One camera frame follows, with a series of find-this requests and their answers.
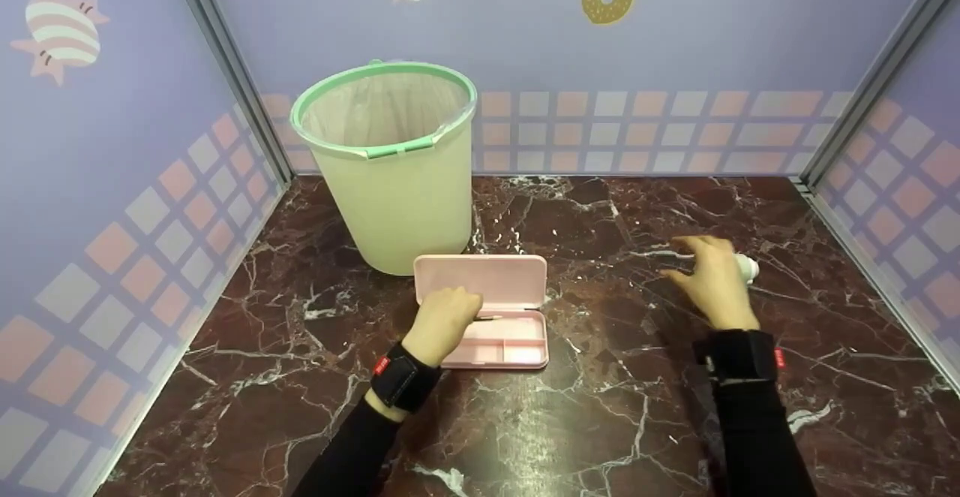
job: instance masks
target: checkered pattern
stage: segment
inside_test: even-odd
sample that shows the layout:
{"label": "checkered pattern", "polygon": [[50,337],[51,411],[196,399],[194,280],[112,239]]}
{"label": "checkered pattern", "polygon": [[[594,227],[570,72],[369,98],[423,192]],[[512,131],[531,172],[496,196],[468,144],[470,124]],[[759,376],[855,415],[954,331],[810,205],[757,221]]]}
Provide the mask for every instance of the checkered pattern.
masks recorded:
{"label": "checkered pattern", "polygon": [[39,289],[33,315],[0,319],[0,493],[89,492],[279,189],[234,108]]}
{"label": "checkered pattern", "polygon": [[[825,91],[484,91],[477,174],[799,174],[850,100]],[[265,96],[287,155],[318,172],[290,99]]]}
{"label": "checkered pattern", "polygon": [[283,146],[290,166],[298,174],[320,174],[317,161],[310,152],[309,145],[294,131],[290,124],[290,96],[282,94],[263,95],[260,97],[267,114],[270,115],[277,130],[277,137]]}
{"label": "checkered pattern", "polygon": [[885,99],[819,188],[920,323],[960,340],[960,135]]}

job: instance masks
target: white bottle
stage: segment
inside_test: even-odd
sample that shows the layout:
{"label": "white bottle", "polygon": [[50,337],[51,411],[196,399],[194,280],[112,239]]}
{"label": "white bottle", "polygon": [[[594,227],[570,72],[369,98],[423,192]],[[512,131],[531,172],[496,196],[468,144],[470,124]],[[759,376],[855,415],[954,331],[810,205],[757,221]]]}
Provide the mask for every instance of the white bottle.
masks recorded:
{"label": "white bottle", "polygon": [[733,256],[736,258],[736,264],[740,267],[740,277],[747,285],[753,285],[754,278],[757,278],[757,275],[761,272],[761,266],[747,255],[735,253]]}

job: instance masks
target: hand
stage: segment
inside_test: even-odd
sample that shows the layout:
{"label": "hand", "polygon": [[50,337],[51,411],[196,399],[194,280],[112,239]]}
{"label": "hand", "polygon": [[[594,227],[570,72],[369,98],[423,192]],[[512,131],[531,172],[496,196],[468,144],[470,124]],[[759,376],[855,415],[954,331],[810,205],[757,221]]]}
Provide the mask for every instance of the hand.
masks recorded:
{"label": "hand", "polygon": [[734,258],[734,244],[713,236],[677,236],[696,257],[693,275],[679,270],[661,270],[690,297],[717,330],[759,330],[754,310],[750,308],[747,285],[740,277]]}
{"label": "hand", "polygon": [[445,288],[423,299],[417,319],[401,344],[417,360],[437,367],[464,338],[483,306],[483,296],[464,288]]}

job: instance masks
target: black sleeve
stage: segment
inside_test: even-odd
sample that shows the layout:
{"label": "black sleeve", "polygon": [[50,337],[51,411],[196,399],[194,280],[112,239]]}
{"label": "black sleeve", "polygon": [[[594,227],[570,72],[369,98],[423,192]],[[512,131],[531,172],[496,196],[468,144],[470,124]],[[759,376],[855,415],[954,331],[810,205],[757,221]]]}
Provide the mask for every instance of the black sleeve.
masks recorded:
{"label": "black sleeve", "polygon": [[803,457],[786,422],[777,384],[714,387],[730,497],[815,496]]}
{"label": "black sleeve", "polygon": [[291,497],[367,497],[400,428],[361,399]]}

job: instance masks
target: metal frame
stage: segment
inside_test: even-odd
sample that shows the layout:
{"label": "metal frame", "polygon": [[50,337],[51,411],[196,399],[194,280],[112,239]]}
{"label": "metal frame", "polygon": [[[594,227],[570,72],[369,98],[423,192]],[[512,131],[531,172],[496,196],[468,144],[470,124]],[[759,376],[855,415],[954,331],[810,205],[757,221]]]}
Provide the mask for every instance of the metal frame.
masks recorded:
{"label": "metal frame", "polygon": [[916,318],[911,316],[912,311],[903,303],[903,299],[896,294],[897,289],[884,278],[882,272],[877,268],[877,264],[874,264],[873,258],[870,258],[870,255],[867,255],[860,248],[860,244],[857,244],[857,241],[854,240],[850,230],[840,222],[833,210],[830,209],[830,205],[827,205],[823,198],[812,193],[803,194],[803,198],[810,203],[813,212],[820,217],[820,220],[833,234],[833,238],[847,252],[847,255],[850,255],[856,267],[860,268],[863,277],[867,278],[874,291],[878,292],[887,308],[907,330],[913,341],[923,349],[927,359],[930,359],[933,363],[933,367],[943,375],[947,384],[953,388],[954,393],[960,396],[960,366],[956,365],[957,362],[954,360],[954,363],[951,363],[950,356],[940,347],[936,337],[924,330],[918,324]]}
{"label": "metal frame", "polygon": [[260,142],[267,162],[270,163],[271,169],[274,169],[277,179],[285,186],[290,185],[294,176],[290,161],[284,154],[284,148],[279,143],[267,109],[260,101],[254,81],[241,59],[236,43],[230,36],[227,23],[217,8],[216,1],[186,0],[186,2],[206,42],[210,45],[210,52],[213,53],[213,58],[216,58],[223,77],[237,99],[240,110],[243,110],[243,114],[250,122],[253,136]]}
{"label": "metal frame", "polygon": [[937,15],[949,0],[916,0],[890,36],[883,50],[877,55],[861,80],[853,99],[847,104],[840,120],[834,124],[823,145],[816,151],[813,159],[799,177],[808,187],[816,189],[823,181],[830,166],[839,158],[847,143],[857,134],[867,120],[874,104],[890,86],[899,69],[903,67],[910,53],[916,48],[927,29],[932,27]]}

